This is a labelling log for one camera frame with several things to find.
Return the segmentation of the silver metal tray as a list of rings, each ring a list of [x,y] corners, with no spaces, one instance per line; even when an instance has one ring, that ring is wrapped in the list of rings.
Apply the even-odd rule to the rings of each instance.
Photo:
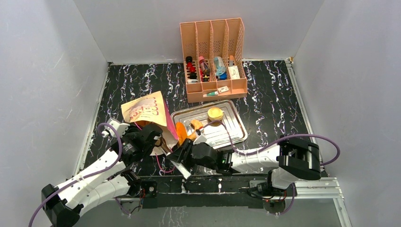
[[[191,125],[190,121],[198,120],[203,125],[206,125],[210,122],[207,111],[212,107],[218,107],[223,111],[224,114],[221,121],[224,125],[213,123],[206,127],[204,134],[209,145],[218,149],[230,146],[230,141],[239,143],[247,139],[248,133],[239,116],[237,108],[231,100],[220,100],[175,111],[171,114],[171,118],[173,123],[183,123],[187,133],[191,134],[194,132],[194,127]]]

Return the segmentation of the orange fake bread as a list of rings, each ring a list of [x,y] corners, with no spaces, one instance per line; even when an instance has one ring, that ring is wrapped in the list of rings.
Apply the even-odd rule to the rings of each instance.
[[[212,107],[207,111],[210,121],[220,121],[223,119],[224,111],[218,107]]]
[[[175,124],[175,127],[176,127],[176,133],[178,136],[178,144],[182,145],[183,142],[188,138],[187,130],[185,128],[185,125],[181,122],[177,122]]]

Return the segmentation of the metal tongs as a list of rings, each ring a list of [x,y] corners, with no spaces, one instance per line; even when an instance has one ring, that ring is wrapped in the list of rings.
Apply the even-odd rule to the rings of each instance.
[[[191,177],[191,173],[187,170],[187,168],[183,164],[176,163],[174,161],[172,161],[172,163],[174,164],[176,169],[181,173],[184,179],[188,179],[189,177]]]

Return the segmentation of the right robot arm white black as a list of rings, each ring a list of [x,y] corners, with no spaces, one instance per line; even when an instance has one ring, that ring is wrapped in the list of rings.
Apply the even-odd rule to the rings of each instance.
[[[205,142],[186,139],[166,158],[178,165],[177,169],[185,178],[191,175],[190,168],[194,166],[203,166],[221,175],[267,168],[267,180],[252,183],[247,189],[250,196],[261,199],[284,196],[287,188],[299,179],[321,178],[319,146],[299,138],[285,139],[269,148],[238,151],[214,149]]]

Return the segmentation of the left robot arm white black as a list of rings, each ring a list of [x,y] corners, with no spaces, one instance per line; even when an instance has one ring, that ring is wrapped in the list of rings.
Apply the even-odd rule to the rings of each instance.
[[[104,137],[117,139],[97,161],[66,180],[42,191],[41,208],[53,227],[72,227],[92,208],[120,196],[154,198],[157,183],[141,180],[129,167],[152,153],[161,142],[162,129],[154,123],[134,127],[109,120],[98,126]]]

